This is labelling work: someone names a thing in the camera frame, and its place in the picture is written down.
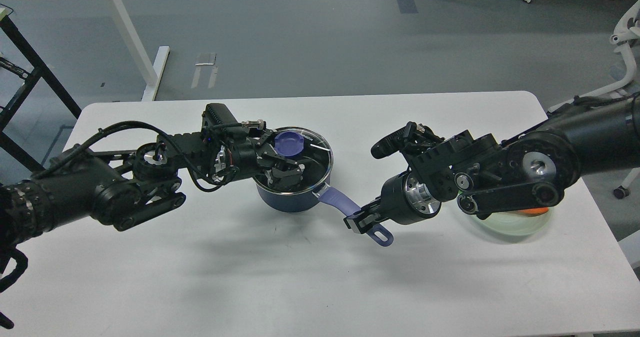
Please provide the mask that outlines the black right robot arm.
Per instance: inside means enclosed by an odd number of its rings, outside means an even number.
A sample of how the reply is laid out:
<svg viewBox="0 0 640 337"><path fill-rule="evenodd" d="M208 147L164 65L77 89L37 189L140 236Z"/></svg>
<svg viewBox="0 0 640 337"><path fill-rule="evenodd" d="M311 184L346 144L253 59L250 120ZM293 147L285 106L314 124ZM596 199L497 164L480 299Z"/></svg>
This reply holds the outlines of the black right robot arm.
<svg viewBox="0 0 640 337"><path fill-rule="evenodd" d="M575 97L548 118L497 142L468 130L445 139L409 122L380 139L371 155L402 154L407 169L387 179L372 202L347 212L348 229L393 238L384 221L411 225L435 217L455 201L469 216L556 206L581 176L639 166L639 94Z"/></svg>

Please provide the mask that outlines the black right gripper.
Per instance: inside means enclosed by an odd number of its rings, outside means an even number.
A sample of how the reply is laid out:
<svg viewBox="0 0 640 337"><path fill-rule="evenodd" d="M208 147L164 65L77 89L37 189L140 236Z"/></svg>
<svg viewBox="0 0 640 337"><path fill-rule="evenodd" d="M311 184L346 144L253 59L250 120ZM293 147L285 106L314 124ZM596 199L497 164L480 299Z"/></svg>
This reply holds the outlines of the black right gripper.
<svg viewBox="0 0 640 337"><path fill-rule="evenodd" d="M412 225L437 216L441 205L412 171L404 171L387 179L380 196L343 221L354 233L389 234L382 225L385 219L399 225Z"/></svg>

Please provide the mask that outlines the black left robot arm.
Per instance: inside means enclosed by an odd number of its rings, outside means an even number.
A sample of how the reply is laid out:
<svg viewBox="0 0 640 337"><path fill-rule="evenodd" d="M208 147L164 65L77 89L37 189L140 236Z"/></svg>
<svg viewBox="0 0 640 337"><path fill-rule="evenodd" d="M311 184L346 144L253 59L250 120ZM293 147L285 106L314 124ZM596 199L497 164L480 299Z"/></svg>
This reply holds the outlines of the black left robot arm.
<svg viewBox="0 0 640 337"><path fill-rule="evenodd" d="M18 245L84 217L119 232L179 208L186 170L195 187L215 192L231 182L263 176L289 192L310 171L310 160L276 151L279 132L262 121L204 122L199 132L169 135L145 122L99 129L29 179L1 187L1 290L28 268Z"/></svg>

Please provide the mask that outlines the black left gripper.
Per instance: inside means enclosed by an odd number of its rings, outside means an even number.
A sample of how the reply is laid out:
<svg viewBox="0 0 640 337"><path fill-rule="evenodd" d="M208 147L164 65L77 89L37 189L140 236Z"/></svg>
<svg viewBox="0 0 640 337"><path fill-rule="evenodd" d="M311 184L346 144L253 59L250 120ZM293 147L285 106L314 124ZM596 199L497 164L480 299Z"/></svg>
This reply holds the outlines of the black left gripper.
<svg viewBox="0 0 640 337"><path fill-rule="evenodd" d="M276 163L273 159L287 159L275 148L275 137L280 132L271 129L226 127L212 130L212 136L221 148L212 165L212 177L219 181L224 176L231 181L265 175L265 186L276 192L300 192L304 189L306 163Z"/></svg>

